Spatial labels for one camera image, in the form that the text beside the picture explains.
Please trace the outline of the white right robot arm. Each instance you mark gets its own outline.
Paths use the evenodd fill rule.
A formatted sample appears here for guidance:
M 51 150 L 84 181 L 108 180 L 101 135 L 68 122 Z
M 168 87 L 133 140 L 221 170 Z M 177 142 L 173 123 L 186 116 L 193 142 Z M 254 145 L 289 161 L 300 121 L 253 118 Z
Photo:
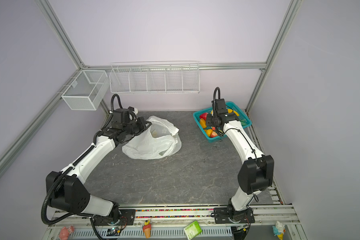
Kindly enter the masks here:
M 227 205 L 226 218 L 232 223 L 251 223 L 250 203 L 273 184 L 275 161 L 264 155 L 246 134 L 239 117 L 230 113 L 224 99 L 212 101 L 213 113 L 207 115 L 207 126 L 214 127 L 219 137 L 232 142 L 242 161 L 238 173 L 239 188 Z

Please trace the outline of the pink yellow fake peach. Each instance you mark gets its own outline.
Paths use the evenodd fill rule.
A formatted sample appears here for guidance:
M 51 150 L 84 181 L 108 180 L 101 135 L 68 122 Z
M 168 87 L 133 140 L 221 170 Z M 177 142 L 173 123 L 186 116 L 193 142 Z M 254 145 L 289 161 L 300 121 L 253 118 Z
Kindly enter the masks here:
M 208 138 L 215 138 L 218 136 L 218 134 L 215 132 L 214 129 L 207 129 L 207 130 L 205 130 L 205 133 Z

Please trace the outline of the white plastic bag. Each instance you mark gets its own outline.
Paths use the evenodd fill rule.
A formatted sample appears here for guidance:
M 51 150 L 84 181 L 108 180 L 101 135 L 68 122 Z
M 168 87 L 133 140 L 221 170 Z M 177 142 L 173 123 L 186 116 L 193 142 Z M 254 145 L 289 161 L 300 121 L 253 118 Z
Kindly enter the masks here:
M 156 160 L 181 149 L 180 130 L 174 124 L 156 116 L 149 117 L 148 121 L 152 125 L 122 147 L 125 155 L 135 160 Z

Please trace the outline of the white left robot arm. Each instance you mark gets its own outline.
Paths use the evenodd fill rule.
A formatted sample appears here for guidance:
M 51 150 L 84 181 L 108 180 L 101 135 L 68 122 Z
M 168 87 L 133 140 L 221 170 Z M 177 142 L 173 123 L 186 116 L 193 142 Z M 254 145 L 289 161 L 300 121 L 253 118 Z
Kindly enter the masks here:
M 110 225 L 118 224 L 122 218 L 118 203 L 91 195 L 84 184 L 108 153 L 141 135 L 151 125 L 143 117 L 137 117 L 137 110 L 133 107 L 111 110 L 86 151 L 61 171 L 50 172 L 46 177 L 42 222 L 53 225 L 77 215 L 89 217 L 92 221 L 95 217 L 103 217 Z

